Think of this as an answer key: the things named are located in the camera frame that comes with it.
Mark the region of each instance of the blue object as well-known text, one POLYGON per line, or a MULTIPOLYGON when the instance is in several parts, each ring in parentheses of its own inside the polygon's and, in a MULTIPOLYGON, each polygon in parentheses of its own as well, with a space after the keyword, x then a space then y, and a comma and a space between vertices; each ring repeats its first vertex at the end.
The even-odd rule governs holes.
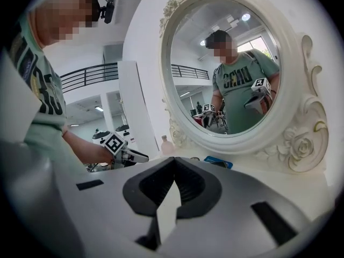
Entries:
POLYGON ((204 161, 206 161, 206 162, 212 162, 212 163, 214 163, 214 162, 224 162, 225 165, 226 165, 226 167, 227 167, 228 169, 231 169, 232 166, 233 166, 233 164, 232 164, 231 162, 229 162, 229 161, 224 161, 224 160, 218 159, 218 158, 216 158, 216 157, 212 157, 212 156, 206 157, 206 158, 204 159, 204 161))

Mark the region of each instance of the green t-shirt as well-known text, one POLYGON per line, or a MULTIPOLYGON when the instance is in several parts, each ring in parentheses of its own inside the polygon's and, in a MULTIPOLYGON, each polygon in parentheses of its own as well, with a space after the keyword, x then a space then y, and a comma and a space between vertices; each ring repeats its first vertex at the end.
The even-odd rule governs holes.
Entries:
POLYGON ((84 173, 86 168, 62 137, 66 103, 61 79, 36 43, 27 16, 22 16, 13 28, 6 49, 20 76, 42 102, 25 142, 69 171, 84 173))
POLYGON ((244 104, 251 97, 251 86, 258 78, 269 78, 278 73, 279 66, 257 49, 239 53, 233 64, 221 64, 213 75, 213 91, 219 90, 224 98, 228 132, 241 133, 258 123, 263 115, 244 104))

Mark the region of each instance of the black metal railing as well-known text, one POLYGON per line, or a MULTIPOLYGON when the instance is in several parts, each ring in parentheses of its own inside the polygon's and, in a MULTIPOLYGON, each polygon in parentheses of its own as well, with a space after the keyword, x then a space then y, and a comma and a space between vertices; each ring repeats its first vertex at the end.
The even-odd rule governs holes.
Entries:
POLYGON ((191 68, 182 65, 171 64, 172 75, 175 77, 188 77, 188 78, 200 78, 208 80, 208 71, 197 68, 191 68))
POLYGON ((107 63, 83 68, 60 76, 63 93, 86 85, 118 79, 117 63, 107 63))

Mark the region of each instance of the small bottle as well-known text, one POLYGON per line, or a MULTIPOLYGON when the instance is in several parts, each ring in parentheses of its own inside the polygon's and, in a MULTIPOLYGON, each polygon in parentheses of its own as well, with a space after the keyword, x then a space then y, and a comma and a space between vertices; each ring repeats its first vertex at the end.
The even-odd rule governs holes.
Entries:
POLYGON ((174 145, 172 142, 167 140, 167 136, 163 135, 162 137, 162 144, 161 144, 161 150, 163 155, 169 155, 174 152, 174 145))

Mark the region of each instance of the white mirror frame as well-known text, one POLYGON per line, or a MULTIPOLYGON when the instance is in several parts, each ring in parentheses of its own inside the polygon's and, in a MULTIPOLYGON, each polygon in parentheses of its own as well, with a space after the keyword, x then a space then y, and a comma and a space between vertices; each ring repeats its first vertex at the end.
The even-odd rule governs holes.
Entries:
POLYGON ((326 115, 315 78, 321 66, 309 61, 312 40, 308 35, 296 34, 283 14, 266 0, 233 1, 258 15, 276 41, 281 67, 278 95, 263 120, 240 134, 214 134, 192 120, 174 86, 170 55, 180 21, 204 0, 169 0, 160 20, 159 59, 172 139, 182 148, 190 139, 216 153, 255 153, 259 159, 278 161, 293 171, 308 171, 323 159, 328 144, 326 115))

